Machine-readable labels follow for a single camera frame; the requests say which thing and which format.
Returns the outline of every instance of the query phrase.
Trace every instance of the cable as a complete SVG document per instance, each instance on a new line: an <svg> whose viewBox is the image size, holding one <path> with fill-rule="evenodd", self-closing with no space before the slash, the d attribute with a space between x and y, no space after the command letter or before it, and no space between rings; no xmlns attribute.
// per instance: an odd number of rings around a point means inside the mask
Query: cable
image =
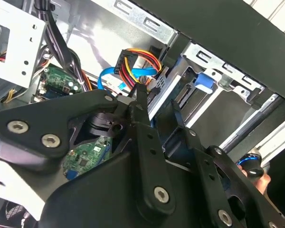
<svg viewBox="0 0 285 228"><path fill-rule="evenodd" d="M133 75L133 73L131 72L130 67L129 67L129 63L128 63L128 58L127 58L127 57L124 58L124 63L125 63L125 67L126 67L128 73L130 74L131 78L132 78L136 83L140 83L140 82L136 79L136 77Z"/></svg>
<svg viewBox="0 0 285 228"><path fill-rule="evenodd" d="M151 76L157 74L157 71L153 69L152 67L146 68L146 69L138 69L133 68L132 73L135 75L135 77L141 77L141 76ZM102 85L102 76L104 75L111 75L114 74L114 67L109 67L107 69L104 69L98 78L97 81L97 87L98 89L104 89L104 86Z"/></svg>
<svg viewBox="0 0 285 228"><path fill-rule="evenodd" d="M76 53L67 47L53 18L50 0L35 0L34 7L37 11L38 18L47 22L45 41L50 53L69 75L78 80L83 91L89 91L90 85L88 81L85 80L85 76L81 70L80 60Z"/></svg>
<svg viewBox="0 0 285 228"><path fill-rule="evenodd" d="M8 96L7 96L7 98L3 101L3 103L9 102L12 96L13 96L13 89L9 90Z"/></svg>
<svg viewBox="0 0 285 228"><path fill-rule="evenodd" d="M32 81L34 81L34 80L37 78L37 76L39 76L39 74L40 74L41 72L43 72L44 69L49 66L49 64L51 63L52 59L53 59L53 57L50 58L50 59L47 61L47 63L46 63L40 70L38 70L38 71L36 71L36 72L34 73L34 75L33 75L33 77L32 77ZM10 90L8 97L7 97L6 100L3 101L3 102L4 102L4 103L9 103L9 102L11 102L12 100L14 100L14 99L16 99L16 98L18 98L18 97L24 95L24 94L28 91L28 88L27 88L27 89L23 88L23 89L20 89L20 90L17 91L15 94L12 93L11 95L10 95L10 92L11 92L12 90Z"/></svg>
<svg viewBox="0 0 285 228"><path fill-rule="evenodd" d="M125 80L128 82L128 84L130 84L131 85L131 89L134 87L134 85L135 85L135 81L133 81L132 79L131 79L131 77L127 74L127 72L126 72L126 69L125 69L125 66L124 65L122 65L122 70L121 70L121 72L123 73L123 75L125 76Z"/></svg>
<svg viewBox="0 0 285 228"><path fill-rule="evenodd" d="M38 58L37 58L37 66L40 65L40 63L42 62L42 59L43 59L43 56L46 52L46 49L47 49L47 45L44 45L42 46L42 48L39 50L39 53L38 53Z"/></svg>
<svg viewBox="0 0 285 228"><path fill-rule="evenodd" d="M85 77L85 81L86 81L87 84L88 84L89 90L92 91L93 89L92 89L91 82L90 82L89 78L86 76L86 73L85 73L83 70L81 70L81 71L82 71L82 74L83 74L84 77Z"/></svg>
<svg viewBox="0 0 285 228"><path fill-rule="evenodd" d="M131 85L129 85L129 84L126 82L126 80L125 80L125 78L124 78L124 76L123 76L123 74L122 74L121 71L119 71L119 76L122 78L122 80L123 80L124 83L127 85L127 87L131 88Z"/></svg>
<svg viewBox="0 0 285 228"><path fill-rule="evenodd" d="M137 49L137 48L129 48L129 49L127 49L127 50L151 58L151 59L155 62L155 64L157 65L157 67L154 67L154 66L153 66L154 69L158 69L158 71L161 71L161 70L162 70L162 68L161 68L162 65L161 65L160 61L159 61L151 52L146 51L146 50L142 50L142 49Z"/></svg>

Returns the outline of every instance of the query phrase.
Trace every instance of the motherboard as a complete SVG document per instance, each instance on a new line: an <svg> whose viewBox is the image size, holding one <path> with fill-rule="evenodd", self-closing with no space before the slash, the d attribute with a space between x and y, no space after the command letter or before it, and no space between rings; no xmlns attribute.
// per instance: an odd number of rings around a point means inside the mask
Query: motherboard
<svg viewBox="0 0 285 228"><path fill-rule="evenodd" d="M71 150L62 164L68 180L91 170L110 158L111 138L100 136L96 142L81 145Z"/></svg>
<svg viewBox="0 0 285 228"><path fill-rule="evenodd" d="M63 69L50 65L40 75L35 101L81 93L81 85Z"/></svg>

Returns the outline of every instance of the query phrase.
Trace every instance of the silver screw head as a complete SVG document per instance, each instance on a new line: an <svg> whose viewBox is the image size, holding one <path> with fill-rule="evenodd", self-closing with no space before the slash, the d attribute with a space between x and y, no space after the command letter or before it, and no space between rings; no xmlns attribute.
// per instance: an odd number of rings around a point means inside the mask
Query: silver screw head
<svg viewBox="0 0 285 228"><path fill-rule="evenodd" d="M189 130L189 133L190 133L192 136L196 136L196 133L195 133L193 130Z"/></svg>
<svg viewBox="0 0 285 228"><path fill-rule="evenodd" d="M226 226L228 227L231 227L232 226L232 220L231 220L231 217L229 216L229 214L224 211L224 210L219 210L218 211L218 216L219 216L219 219L225 223Z"/></svg>
<svg viewBox="0 0 285 228"><path fill-rule="evenodd" d="M41 138L42 144L48 148L56 148L60 145L60 139L57 135L46 134Z"/></svg>
<svg viewBox="0 0 285 228"><path fill-rule="evenodd" d="M7 127L10 132L13 132L16 134L22 134L24 132L27 132L29 129L29 126L27 123L23 121L18 121L18 120L9 122Z"/></svg>
<svg viewBox="0 0 285 228"><path fill-rule="evenodd" d="M166 191L166 189L164 189L162 187L156 187L154 189L154 196L161 203L168 203L168 201L169 201L169 194Z"/></svg>
<svg viewBox="0 0 285 228"><path fill-rule="evenodd" d="M136 107L137 107L139 110L143 110L143 107L142 107L140 104L137 104Z"/></svg>
<svg viewBox="0 0 285 228"><path fill-rule="evenodd" d="M272 221L270 221L268 224L270 228L277 228L277 226Z"/></svg>
<svg viewBox="0 0 285 228"><path fill-rule="evenodd" d="M105 97L105 99L108 100L108 101L113 101L113 98L110 97L110 96L104 96L104 97Z"/></svg>
<svg viewBox="0 0 285 228"><path fill-rule="evenodd" d="M218 153L218 154L222 154L222 151L221 151L220 149L215 148L214 150L216 151L216 153Z"/></svg>

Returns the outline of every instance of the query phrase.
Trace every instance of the green circuit board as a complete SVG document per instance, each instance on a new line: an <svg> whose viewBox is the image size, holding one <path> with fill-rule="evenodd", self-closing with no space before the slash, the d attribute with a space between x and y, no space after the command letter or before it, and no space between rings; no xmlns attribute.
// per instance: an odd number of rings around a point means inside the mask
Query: green circuit board
<svg viewBox="0 0 285 228"><path fill-rule="evenodd" d="M72 180L110 157L111 138L100 136L96 142L81 145L70 151L63 164L63 173Z"/></svg>
<svg viewBox="0 0 285 228"><path fill-rule="evenodd" d="M63 93L69 94L72 92L81 93L81 85L66 72L56 66L49 66L45 72L46 83L45 88L51 86Z"/></svg>

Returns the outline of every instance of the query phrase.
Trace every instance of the black wire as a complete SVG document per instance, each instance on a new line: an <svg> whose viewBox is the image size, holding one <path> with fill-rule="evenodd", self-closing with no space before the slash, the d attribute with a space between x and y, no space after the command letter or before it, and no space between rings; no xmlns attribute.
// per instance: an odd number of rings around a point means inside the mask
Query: black wire
<svg viewBox="0 0 285 228"><path fill-rule="evenodd" d="M26 88L21 88L21 89L19 89L17 92L15 92L14 94L13 94L13 96L12 96L12 98L14 98L14 97L16 97L16 96L18 96L19 94L22 94L24 91L26 91L27 89Z"/></svg>
<svg viewBox="0 0 285 228"><path fill-rule="evenodd" d="M52 55L62 68L72 77L78 79L82 89L88 91L88 86L81 71L80 60L71 52L64 41L50 9L50 0L35 0L38 17L47 22L45 40Z"/></svg>
<svg viewBox="0 0 285 228"><path fill-rule="evenodd" d="M47 45L42 46L42 48L39 50L38 58L37 58L37 66L41 65L43 63L43 56L46 53Z"/></svg>

